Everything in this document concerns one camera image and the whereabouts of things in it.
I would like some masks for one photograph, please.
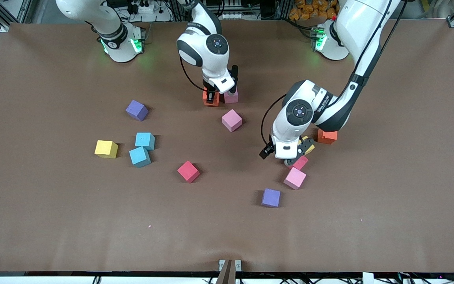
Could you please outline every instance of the table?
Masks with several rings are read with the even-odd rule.
[[[204,271],[226,258],[245,271],[454,271],[454,29],[400,22],[339,140],[316,146],[294,191],[281,161],[258,156],[262,115],[299,80],[339,93],[352,60],[313,53],[285,22],[222,25],[240,102],[218,108],[180,68],[185,23],[153,24],[126,64],[88,25],[1,34],[0,271]],[[150,108],[143,122],[124,112],[132,99]],[[221,124],[231,108],[244,119],[234,133]],[[128,157],[138,131],[156,136],[141,169]],[[119,143],[119,158],[96,157],[96,140]],[[176,172],[186,160],[202,172],[191,184]],[[267,187],[281,208],[259,205]]]

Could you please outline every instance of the green led light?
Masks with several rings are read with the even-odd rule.
[[[106,45],[104,45],[104,42],[101,40],[102,47],[104,47],[104,53],[108,54],[108,50],[106,49]]]
[[[327,35],[324,34],[319,40],[316,41],[316,49],[317,50],[322,50],[323,45],[325,45],[325,42],[327,41]]]
[[[133,45],[134,51],[136,53],[140,53],[141,50],[143,50],[143,47],[141,46],[141,41],[140,40],[131,38],[131,44]]]

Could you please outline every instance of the blue cube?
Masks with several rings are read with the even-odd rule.
[[[131,156],[131,162],[137,168],[144,167],[152,162],[150,160],[150,156],[148,155],[148,151],[146,151],[143,147],[132,149],[129,151],[129,156]]]
[[[143,147],[148,151],[155,149],[155,137],[150,132],[136,133],[135,146]]]
[[[137,101],[132,101],[129,106],[126,108],[126,112],[134,119],[143,121],[146,115],[148,114],[148,109],[144,104],[141,104]]]
[[[274,189],[265,189],[264,195],[262,196],[262,205],[267,207],[278,207],[280,194],[281,192]]]

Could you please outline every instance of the red cube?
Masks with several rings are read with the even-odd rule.
[[[337,131],[325,132],[318,129],[318,143],[332,144],[337,140]]]
[[[301,156],[292,166],[288,167],[289,169],[296,168],[298,170],[301,170],[304,165],[308,162],[308,158],[305,156]]]
[[[185,162],[178,172],[188,183],[193,182],[200,175],[199,170],[190,161]]]

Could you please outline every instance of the yellow cube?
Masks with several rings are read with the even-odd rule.
[[[98,140],[94,153],[101,158],[115,159],[119,146],[113,141]]]

